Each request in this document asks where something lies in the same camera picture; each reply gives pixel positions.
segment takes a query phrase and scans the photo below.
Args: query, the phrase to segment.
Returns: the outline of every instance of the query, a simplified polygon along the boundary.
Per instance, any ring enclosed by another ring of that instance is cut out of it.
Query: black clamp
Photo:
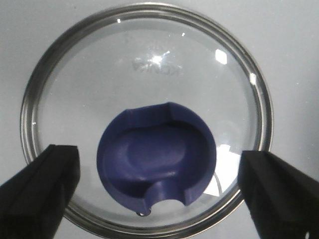
[[[79,179],[77,147],[50,145],[0,187],[0,238],[53,238]]]
[[[319,183],[270,152],[243,151],[238,185],[262,239],[319,239]]]

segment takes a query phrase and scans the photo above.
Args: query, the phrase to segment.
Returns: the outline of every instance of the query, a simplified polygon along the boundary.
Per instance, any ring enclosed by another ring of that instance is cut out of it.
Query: blue plastic part
[[[121,205],[147,215],[166,199],[194,202],[216,165],[214,138],[205,122],[175,104],[120,113],[99,143],[97,168],[109,194]]]

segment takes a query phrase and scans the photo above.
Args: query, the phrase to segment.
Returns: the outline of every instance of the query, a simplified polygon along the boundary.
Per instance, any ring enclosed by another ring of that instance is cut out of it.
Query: glass lid
[[[189,206],[165,200],[147,217],[104,189],[97,148],[122,111],[174,102],[207,124],[217,163]],[[185,238],[225,218],[242,199],[243,150],[268,150],[272,111],[256,63],[225,29],[182,8],[135,4],[92,15],[43,55],[27,86],[21,140],[27,162],[49,144],[77,145],[81,179],[65,216],[105,238]]]

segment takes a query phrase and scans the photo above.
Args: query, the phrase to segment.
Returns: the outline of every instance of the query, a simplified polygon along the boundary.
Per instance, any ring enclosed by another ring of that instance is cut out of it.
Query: white surface
[[[274,107],[272,152],[319,180],[318,1],[167,1],[232,32],[258,62]],[[19,137],[24,88],[37,61],[66,29],[116,5],[105,0],[0,2],[0,183],[25,166]],[[197,239],[257,239],[245,205]],[[56,239],[98,238],[63,220]]]

